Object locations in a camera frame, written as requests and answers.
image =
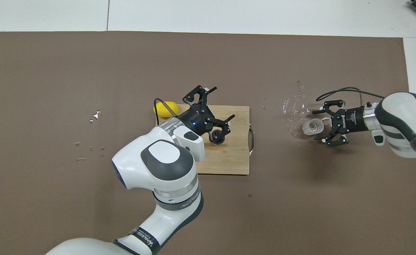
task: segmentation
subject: cable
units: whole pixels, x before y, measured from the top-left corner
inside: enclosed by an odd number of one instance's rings
[[[370,92],[366,92],[366,91],[362,91],[356,87],[342,87],[341,89],[337,89],[337,90],[333,90],[333,91],[329,91],[326,92],[322,95],[320,95],[319,97],[316,98],[316,101],[320,101],[323,99],[326,99],[327,97],[330,97],[331,95],[334,95],[337,92],[342,92],[342,91],[352,91],[352,92],[358,92],[359,93],[359,97],[360,97],[360,105],[362,105],[362,93],[363,94],[367,94],[367,95],[371,95],[373,97],[379,97],[379,98],[384,98],[383,96],[377,95],[377,94],[373,94]]]
[[[159,101],[159,102],[161,102],[164,106],[165,106],[165,108],[167,108],[167,110],[169,110],[169,112],[174,116],[174,117],[176,117],[177,115],[175,114],[175,112],[167,105],[167,103],[166,102],[164,102],[164,101],[162,101],[162,99],[160,99],[160,98],[155,98],[154,99],[154,111],[156,112],[156,122],[158,123],[158,125],[159,125],[159,117],[158,117],[158,108],[156,107],[156,101]]]

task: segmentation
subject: cutting board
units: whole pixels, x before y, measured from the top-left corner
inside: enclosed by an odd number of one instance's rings
[[[187,104],[179,104],[179,113],[189,108]],[[197,172],[200,174],[249,174],[249,107],[230,105],[209,105],[217,119],[226,119],[234,114],[231,120],[230,134],[219,146],[209,141],[208,134],[201,137],[205,142],[205,160],[197,162]],[[159,118],[162,123],[166,118]]]

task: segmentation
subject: lemon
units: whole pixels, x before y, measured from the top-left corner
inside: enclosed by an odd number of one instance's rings
[[[175,102],[166,101],[165,103],[170,107],[170,109],[172,109],[172,111],[176,115],[178,115],[179,108],[178,108],[178,105]],[[159,117],[162,117],[162,118],[173,117],[173,115],[169,112],[169,110],[167,110],[167,108],[165,108],[165,106],[161,102],[158,102],[156,104],[156,108],[158,109],[158,116]]]

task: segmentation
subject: metal handle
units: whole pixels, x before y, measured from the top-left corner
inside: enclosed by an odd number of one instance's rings
[[[249,150],[249,157],[252,155],[253,147],[255,147],[255,132],[253,132],[252,124],[249,123],[249,132],[252,133],[252,148]]]

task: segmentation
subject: brown tabletop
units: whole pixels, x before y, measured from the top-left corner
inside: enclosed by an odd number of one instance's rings
[[[180,103],[198,84],[218,87],[209,104],[250,106],[250,174],[200,176],[203,211],[160,254],[416,254],[415,160],[369,132],[335,148],[292,136],[282,109],[298,81],[310,109],[340,87],[407,91],[402,39],[0,33],[0,254],[143,222],[153,195],[125,190],[111,158],[154,126],[155,97]],[[356,93],[332,99],[359,106]]]

